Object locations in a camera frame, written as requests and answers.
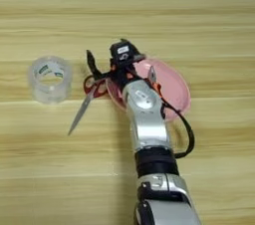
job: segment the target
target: robotic arm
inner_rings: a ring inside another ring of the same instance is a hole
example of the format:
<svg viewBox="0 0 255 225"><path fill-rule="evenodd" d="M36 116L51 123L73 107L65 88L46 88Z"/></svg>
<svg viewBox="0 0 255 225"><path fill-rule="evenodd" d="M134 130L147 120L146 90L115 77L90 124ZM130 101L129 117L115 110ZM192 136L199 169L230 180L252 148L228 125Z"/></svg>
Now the robotic arm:
<svg viewBox="0 0 255 225"><path fill-rule="evenodd" d="M93 55L95 79L111 78L123 93L130 120L137 171L135 225L199 225L185 181L180 177L162 109L162 98L136 74L133 63L145 58L127 40L111 46L111 71L102 74Z"/></svg>

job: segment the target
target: black wire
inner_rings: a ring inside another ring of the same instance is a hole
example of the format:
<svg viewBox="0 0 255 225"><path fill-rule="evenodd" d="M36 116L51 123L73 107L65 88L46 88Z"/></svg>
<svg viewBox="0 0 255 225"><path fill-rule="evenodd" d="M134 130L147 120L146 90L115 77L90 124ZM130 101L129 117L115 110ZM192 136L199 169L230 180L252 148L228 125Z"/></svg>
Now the black wire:
<svg viewBox="0 0 255 225"><path fill-rule="evenodd" d="M188 155L195 147L195 135L194 135L194 132L190 126L190 124L188 123L188 121L185 119L185 117L180 113L179 110L177 110L175 107L173 107L169 102L167 102L164 98L162 98L162 101L163 101L163 106L167 109L171 109L173 110L179 117L180 119L182 120L185 128L186 128L186 131L187 131L187 134L188 134L188 146L187 146L187 149L186 151L184 152L179 152L179 153L175 153L174 156L175 158L182 158L182 157L185 157L186 155Z"/></svg>

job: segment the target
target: tape roll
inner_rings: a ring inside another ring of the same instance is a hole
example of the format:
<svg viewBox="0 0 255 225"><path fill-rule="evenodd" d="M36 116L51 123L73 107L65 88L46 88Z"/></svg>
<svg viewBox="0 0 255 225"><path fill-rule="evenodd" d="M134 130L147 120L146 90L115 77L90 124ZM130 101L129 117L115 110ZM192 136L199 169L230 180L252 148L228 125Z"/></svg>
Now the tape roll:
<svg viewBox="0 0 255 225"><path fill-rule="evenodd" d="M72 68L59 57L43 57L30 67L28 80L36 101L44 104L59 103L71 92Z"/></svg>

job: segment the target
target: pink plate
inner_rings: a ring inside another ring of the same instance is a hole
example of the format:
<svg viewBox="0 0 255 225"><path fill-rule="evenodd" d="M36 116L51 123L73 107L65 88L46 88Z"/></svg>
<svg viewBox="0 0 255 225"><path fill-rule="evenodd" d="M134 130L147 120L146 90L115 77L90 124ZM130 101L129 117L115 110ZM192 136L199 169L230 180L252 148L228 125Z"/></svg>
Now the pink plate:
<svg viewBox="0 0 255 225"><path fill-rule="evenodd" d="M156 74L156 81L161 84L163 97L176 109L180 110L182 114L189 109L190 92L184 78L176 70L155 59L146 59L136 63L134 66L138 75L142 78L147 77L150 67L153 66ZM116 84L111 80L107 80L107 88L115 104L124 110L126 106ZM174 120L177 117L176 113L172 110L166 110L165 115L167 121Z"/></svg>

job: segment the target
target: wood grain surface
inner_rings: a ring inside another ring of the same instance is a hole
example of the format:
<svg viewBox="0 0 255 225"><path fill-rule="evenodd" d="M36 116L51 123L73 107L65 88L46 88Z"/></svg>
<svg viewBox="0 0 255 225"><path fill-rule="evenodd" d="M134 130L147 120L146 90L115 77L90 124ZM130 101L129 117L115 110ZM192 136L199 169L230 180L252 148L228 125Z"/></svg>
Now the wood grain surface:
<svg viewBox="0 0 255 225"><path fill-rule="evenodd" d="M255 224L255 0L0 0L0 224L129 225L136 202L126 115L84 98L84 55L102 69L128 38L183 74L197 145L178 161L203 224ZM70 98L32 100L27 72L56 55L74 69ZM176 148L179 121L169 126Z"/></svg>

